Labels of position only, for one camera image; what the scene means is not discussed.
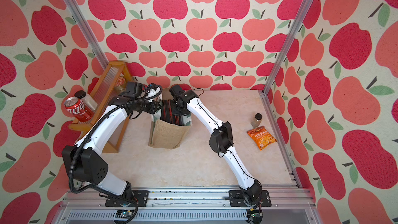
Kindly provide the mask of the ping pong paddle case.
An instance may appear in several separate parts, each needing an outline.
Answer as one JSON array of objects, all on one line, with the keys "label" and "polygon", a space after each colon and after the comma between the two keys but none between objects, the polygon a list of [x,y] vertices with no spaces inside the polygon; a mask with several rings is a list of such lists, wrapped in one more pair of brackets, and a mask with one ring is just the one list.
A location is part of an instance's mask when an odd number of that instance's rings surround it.
[{"label": "ping pong paddle case", "polygon": [[164,101],[164,121],[168,123],[173,123],[173,115],[171,112],[171,105],[169,100]]},{"label": "ping pong paddle case", "polygon": [[161,109],[160,119],[164,122],[167,122],[167,115],[168,115],[167,100],[162,100],[162,109]]},{"label": "ping pong paddle case", "polygon": [[190,122],[190,112],[187,109],[187,104],[183,100],[177,100],[177,108],[179,111],[179,116],[181,118],[183,125],[189,125]]},{"label": "ping pong paddle case", "polygon": [[174,125],[180,124],[180,118],[178,114],[178,109],[176,103],[173,100],[170,100],[170,115],[171,115],[171,123]]}]

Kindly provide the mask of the burlap canvas tote bag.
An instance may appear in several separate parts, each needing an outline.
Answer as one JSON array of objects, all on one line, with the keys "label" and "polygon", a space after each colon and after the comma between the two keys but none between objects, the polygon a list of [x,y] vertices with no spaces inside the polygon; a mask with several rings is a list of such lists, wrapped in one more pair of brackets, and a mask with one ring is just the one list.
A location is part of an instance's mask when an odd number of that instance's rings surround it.
[{"label": "burlap canvas tote bag", "polygon": [[[162,105],[162,100],[170,101],[172,99],[169,88],[165,88],[157,101]],[[176,149],[180,146],[192,126],[191,116],[189,125],[183,125],[180,116],[180,124],[174,125],[160,119],[161,109],[151,116],[148,146],[152,148]]]}]

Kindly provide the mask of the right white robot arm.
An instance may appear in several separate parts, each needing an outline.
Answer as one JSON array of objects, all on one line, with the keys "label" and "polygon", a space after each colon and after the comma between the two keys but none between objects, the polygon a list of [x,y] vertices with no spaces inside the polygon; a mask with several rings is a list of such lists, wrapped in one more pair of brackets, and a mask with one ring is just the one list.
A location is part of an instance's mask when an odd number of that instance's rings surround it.
[{"label": "right white robot arm", "polygon": [[169,92],[181,113],[191,113],[210,133],[209,146],[220,158],[223,158],[234,173],[244,202],[256,207],[262,200],[262,185],[244,166],[233,143],[232,126],[211,113],[193,90],[184,91],[180,85],[173,85]]}]

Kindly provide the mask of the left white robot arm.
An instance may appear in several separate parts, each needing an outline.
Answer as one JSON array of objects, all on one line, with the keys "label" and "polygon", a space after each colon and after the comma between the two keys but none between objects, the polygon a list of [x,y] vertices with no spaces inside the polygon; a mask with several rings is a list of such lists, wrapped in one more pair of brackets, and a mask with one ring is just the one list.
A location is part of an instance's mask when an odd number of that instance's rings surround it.
[{"label": "left white robot arm", "polygon": [[90,131],[75,145],[62,150],[70,191],[79,194],[92,188],[106,196],[133,199],[131,184],[110,172],[101,154],[109,138],[132,112],[154,114],[159,108],[159,103],[152,98],[113,98]]}]

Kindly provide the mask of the small round tin can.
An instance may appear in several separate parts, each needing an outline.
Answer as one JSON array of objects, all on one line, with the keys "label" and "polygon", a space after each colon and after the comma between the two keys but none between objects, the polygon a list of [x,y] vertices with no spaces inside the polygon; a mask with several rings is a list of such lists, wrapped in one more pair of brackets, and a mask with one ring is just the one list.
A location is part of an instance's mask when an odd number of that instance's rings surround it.
[{"label": "small round tin can", "polygon": [[123,76],[119,76],[114,85],[115,91],[124,91],[126,87],[126,79]]}]

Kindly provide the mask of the wooden shelf rack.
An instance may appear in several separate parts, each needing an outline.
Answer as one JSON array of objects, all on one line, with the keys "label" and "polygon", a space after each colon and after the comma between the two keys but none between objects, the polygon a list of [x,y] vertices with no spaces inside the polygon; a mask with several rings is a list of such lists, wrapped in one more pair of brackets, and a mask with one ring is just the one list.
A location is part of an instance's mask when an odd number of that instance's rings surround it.
[{"label": "wooden shelf rack", "polygon": [[[126,63],[122,61],[111,61],[107,68],[103,72],[99,81],[91,91],[90,95],[98,104],[97,110],[93,117],[87,122],[80,122],[78,119],[74,119],[73,122],[68,126],[73,131],[81,132],[81,137],[87,134],[90,129],[98,121],[101,115],[105,112],[105,109],[109,101],[117,96],[120,92],[114,89],[117,84],[117,80],[120,76],[123,76],[126,81],[131,82],[133,79],[126,67]],[[129,119],[122,121],[117,125],[115,132],[109,138],[105,144],[103,153],[118,153],[122,143],[123,136],[126,128],[129,124]]]}]

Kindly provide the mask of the clear jar black lid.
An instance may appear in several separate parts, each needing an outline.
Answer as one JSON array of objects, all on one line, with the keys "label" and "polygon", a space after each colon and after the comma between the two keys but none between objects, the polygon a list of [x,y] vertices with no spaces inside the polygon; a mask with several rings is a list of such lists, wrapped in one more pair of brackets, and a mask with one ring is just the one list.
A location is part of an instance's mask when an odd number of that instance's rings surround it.
[{"label": "clear jar black lid", "polygon": [[84,102],[84,104],[86,105],[86,107],[88,107],[91,111],[95,112],[97,109],[97,103],[96,101],[91,97],[90,94],[86,93],[83,90],[79,90],[77,92],[75,92],[74,94],[75,97],[77,97],[78,99],[80,99],[82,102]]}]

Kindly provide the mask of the red soda can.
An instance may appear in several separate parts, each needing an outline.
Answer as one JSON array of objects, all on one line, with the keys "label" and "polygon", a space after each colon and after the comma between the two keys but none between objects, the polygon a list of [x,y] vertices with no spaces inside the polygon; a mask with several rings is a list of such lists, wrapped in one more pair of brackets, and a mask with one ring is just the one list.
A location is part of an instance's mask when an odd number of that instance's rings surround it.
[{"label": "red soda can", "polygon": [[64,102],[64,107],[80,122],[87,122],[93,117],[93,111],[81,99],[75,96],[67,98]]}]

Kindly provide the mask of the brown spice jar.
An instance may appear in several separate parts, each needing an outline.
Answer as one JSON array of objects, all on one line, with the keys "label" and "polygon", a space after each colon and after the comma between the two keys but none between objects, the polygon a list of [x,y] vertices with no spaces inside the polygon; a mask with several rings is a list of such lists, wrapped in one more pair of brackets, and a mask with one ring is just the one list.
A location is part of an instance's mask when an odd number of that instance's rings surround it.
[{"label": "brown spice jar", "polygon": [[261,122],[262,122],[262,118],[263,118],[262,114],[256,113],[256,114],[254,115],[254,117],[252,118],[252,120],[251,120],[251,126],[252,126],[253,128],[259,127],[260,124],[261,124]]}]

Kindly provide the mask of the orange snack packet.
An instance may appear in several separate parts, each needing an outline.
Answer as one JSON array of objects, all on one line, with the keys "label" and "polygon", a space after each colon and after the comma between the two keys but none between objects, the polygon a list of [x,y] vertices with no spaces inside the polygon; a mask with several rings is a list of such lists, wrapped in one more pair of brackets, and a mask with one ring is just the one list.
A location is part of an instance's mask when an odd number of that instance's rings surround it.
[{"label": "orange snack packet", "polygon": [[264,126],[251,129],[247,131],[247,134],[253,139],[259,150],[263,150],[268,145],[277,142]]}]

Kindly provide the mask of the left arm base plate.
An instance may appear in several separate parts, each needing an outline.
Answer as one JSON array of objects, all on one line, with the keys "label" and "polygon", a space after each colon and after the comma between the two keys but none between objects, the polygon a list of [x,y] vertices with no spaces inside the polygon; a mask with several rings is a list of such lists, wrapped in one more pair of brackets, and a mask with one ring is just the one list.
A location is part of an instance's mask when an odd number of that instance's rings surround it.
[{"label": "left arm base plate", "polygon": [[148,190],[128,190],[122,196],[107,196],[106,207],[146,207],[149,191]]}]

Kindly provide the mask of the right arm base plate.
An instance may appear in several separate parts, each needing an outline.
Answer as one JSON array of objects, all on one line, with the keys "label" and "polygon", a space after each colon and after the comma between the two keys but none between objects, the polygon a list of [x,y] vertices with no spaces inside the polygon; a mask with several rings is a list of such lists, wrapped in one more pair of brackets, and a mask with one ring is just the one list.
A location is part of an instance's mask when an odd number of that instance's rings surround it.
[{"label": "right arm base plate", "polygon": [[269,192],[262,190],[260,194],[253,195],[241,190],[230,190],[226,198],[231,207],[271,207]]}]

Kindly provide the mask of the front aluminium rail frame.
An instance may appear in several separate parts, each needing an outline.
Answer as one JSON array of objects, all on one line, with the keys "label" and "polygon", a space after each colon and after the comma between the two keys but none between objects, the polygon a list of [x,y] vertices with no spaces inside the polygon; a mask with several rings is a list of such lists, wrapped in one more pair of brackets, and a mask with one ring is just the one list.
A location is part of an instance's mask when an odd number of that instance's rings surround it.
[{"label": "front aluminium rail frame", "polygon": [[248,207],[237,187],[135,188],[138,207],[94,190],[68,193],[51,224],[320,224],[309,190],[266,186]]}]

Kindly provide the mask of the left aluminium frame post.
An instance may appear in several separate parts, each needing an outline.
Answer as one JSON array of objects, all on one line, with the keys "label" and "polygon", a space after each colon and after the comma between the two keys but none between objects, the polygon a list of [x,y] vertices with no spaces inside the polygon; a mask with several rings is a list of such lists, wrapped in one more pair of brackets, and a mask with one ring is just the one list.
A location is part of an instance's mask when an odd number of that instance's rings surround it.
[{"label": "left aluminium frame post", "polygon": [[80,10],[80,7],[76,0],[64,0],[68,10],[70,11],[71,15],[76,20],[80,30],[82,31],[83,36],[88,41],[89,46],[92,49],[92,52],[96,55],[98,62],[100,63],[103,69],[106,69],[108,66],[108,60],[102,51],[97,38],[92,31],[88,21],[84,17],[83,13]]}]

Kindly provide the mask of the aluminium frame post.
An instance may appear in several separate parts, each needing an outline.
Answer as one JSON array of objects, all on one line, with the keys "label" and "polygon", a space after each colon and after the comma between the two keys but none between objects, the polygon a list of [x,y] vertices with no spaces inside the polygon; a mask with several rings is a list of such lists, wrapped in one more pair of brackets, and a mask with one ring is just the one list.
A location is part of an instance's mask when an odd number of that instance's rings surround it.
[{"label": "aluminium frame post", "polygon": [[103,69],[106,69],[108,66],[108,60],[102,51],[97,38],[92,31],[88,21],[84,17],[83,13],[80,10],[80,7],[76,0],[64,0],[68,10],[70,11],[71,15],[76,20],[80,30],[82,31],[83,36],[88,41],[89,46],[92,49],[92,52],[96,55],[98,62],[100,63]]},{"label": "aluminium frame post", "polygon": [[306,17],[312,3],[314,0],[303,0],[298,12],[293,20],[291,27],[289,28],[289,32],[284,41],[281,51],[276,57],[276,61],[274,63],[271,74],[268,76],[264,89],[262,90],[262,96],[267,96],[269,89],[271,88],[273,82],[275,81],[276,75],[278,74],[279,69],[287,57],[287,53],[290,50],[294,39],[296,38],[296,34],[299,32],[301,27],[304,27],[304,18]]}]

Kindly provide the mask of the right aluminium frame post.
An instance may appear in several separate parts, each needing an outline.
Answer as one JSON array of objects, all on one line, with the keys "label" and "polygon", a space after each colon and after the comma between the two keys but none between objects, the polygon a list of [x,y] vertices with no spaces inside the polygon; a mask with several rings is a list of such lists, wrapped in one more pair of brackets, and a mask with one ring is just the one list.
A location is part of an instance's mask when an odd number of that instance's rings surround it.
[{"label": "right aluminium frame post", "polygon": [[262,96],[267,96],[269,89],[271,88],[273,82],[275,81],[276,75],[278,74],[279,69],[287,57],[287,53],[290,50],[294,39],[296,38],[296,34],[299,32],[301,27],[304,27],[304,18],[306,17],[312,3],[314,0],[303,0],[298,12],[293,20],[291,27],[289,28],[289,32],[284,41],[281,51],[276,57],[276,61],[274,63],[271,74],[268,76],[264,89],[262,90]]}]

